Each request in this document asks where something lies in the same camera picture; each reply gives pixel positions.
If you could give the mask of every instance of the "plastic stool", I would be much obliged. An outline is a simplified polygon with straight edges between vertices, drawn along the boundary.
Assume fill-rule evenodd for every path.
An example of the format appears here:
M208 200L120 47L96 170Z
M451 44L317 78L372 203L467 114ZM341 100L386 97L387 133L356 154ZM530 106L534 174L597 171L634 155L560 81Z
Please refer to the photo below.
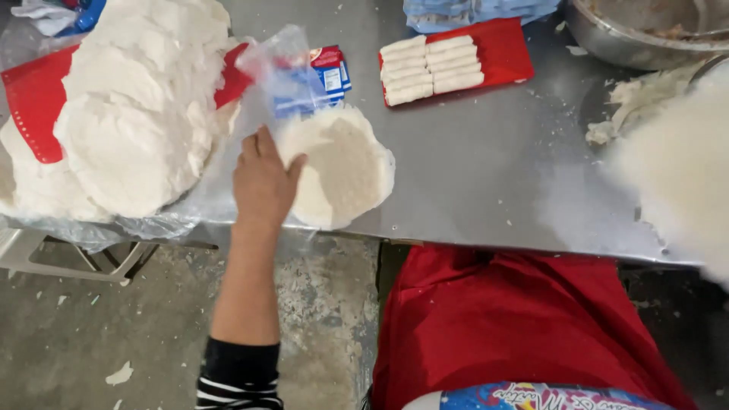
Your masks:
M125 278L125 275L139 262L144 252L151 246L154 246L153 244L136 242L129 256L115 270L109 274L105 274L84 250L75 245L74 247L93 271L80 271L78 269L61 268L31 262L31 255L43 243L46 236L46 233L35 229L5 228L0 230L0 268L28 272L30 274L119 282L126 286L129 283L129 279Z

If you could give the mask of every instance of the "stainless steel table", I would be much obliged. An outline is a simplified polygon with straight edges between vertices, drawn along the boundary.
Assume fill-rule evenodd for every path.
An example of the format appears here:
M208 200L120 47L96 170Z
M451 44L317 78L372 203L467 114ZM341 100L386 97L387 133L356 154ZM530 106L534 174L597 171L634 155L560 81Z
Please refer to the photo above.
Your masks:
M636 222L635 198L600 174L584 140L587 124L606 117L606 80L635 73L571 55L564 46L574 40L554 32L560 19L524 28L537 73L528 82L388 109L377 52L413 35L401 1L222 3L238 37L263 40L294 23L306 27L311 47L337 44L344 52L353 85L345 101L370 120L397 171L392 195L343 232L698 264ZM105 228L128 237L118 225ZM229 223L202 223L176 241L226 247L229 232Z

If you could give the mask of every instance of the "striped sleeve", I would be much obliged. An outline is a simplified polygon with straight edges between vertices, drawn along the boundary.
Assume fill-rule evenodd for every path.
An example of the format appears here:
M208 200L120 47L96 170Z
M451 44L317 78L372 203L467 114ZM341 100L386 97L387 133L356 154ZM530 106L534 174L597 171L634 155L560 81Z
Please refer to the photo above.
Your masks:
M196 410L283 410L276 394L280 346L241 346L208 338Z

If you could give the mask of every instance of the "hand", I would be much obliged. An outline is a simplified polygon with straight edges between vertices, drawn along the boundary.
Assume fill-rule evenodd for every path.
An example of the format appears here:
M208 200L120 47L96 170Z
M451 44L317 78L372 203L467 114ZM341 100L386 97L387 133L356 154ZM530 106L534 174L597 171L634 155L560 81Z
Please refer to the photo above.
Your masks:
M304 164L306 155L301 154L286 170L265 125L247 136L233 172L233 195L238 205L235 224L246 229L272 228L278 233L294 203Z

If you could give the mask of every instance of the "person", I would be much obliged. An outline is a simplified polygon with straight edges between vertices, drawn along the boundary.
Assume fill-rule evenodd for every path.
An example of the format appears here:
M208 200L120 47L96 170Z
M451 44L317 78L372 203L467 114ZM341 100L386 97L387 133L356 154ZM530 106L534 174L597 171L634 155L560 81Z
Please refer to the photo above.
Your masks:
M305 161L300 155L286 168L266 127L243 141L233 175L238 220L196 409L284 407L273 257ZM613 259L436 245L412 247L391 284L362 406L696 409Z

